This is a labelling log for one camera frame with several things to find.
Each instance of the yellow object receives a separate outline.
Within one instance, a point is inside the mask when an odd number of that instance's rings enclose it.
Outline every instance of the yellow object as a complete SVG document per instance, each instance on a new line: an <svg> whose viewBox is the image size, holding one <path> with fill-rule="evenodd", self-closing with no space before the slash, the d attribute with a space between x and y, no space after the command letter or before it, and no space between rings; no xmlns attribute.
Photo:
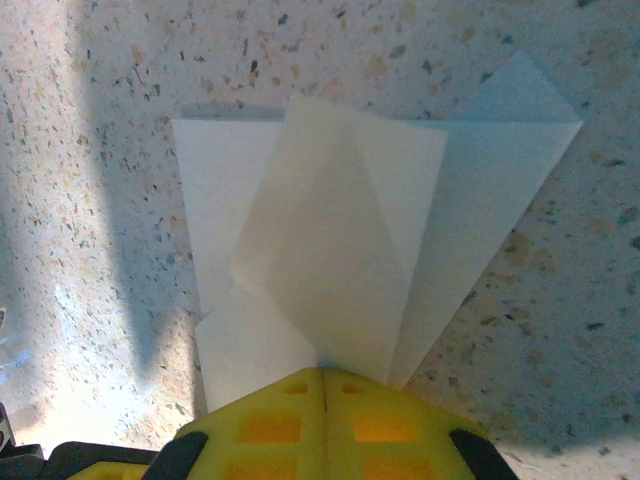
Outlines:
<svg viewBox="0 0 640 480"><path fill-rule="evenodd" d="M474 423L334 369L306 369L184 426L190 480L473 480L449 438Z"/></svg>
<svg viewBox="0 0 640 480"><path fill-rule="evenodd" d="M98 462L76 473L69 480L140 480L148 465Z"/></svg>

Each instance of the speckled countertop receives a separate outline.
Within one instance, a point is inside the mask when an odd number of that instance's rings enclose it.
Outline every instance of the speckled countertop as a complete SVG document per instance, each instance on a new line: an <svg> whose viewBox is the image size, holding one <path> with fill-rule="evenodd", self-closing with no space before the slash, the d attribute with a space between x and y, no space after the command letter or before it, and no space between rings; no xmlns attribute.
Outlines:
<svg viewBox="0 0 640 480"><path fill-rule="evenodd" d="M169 119L294 91L444 118L517 49L586 125L409 389L522 479L640 478L635 0L5 0L0 398L22 442L158 448L202 409Z"/></svg>

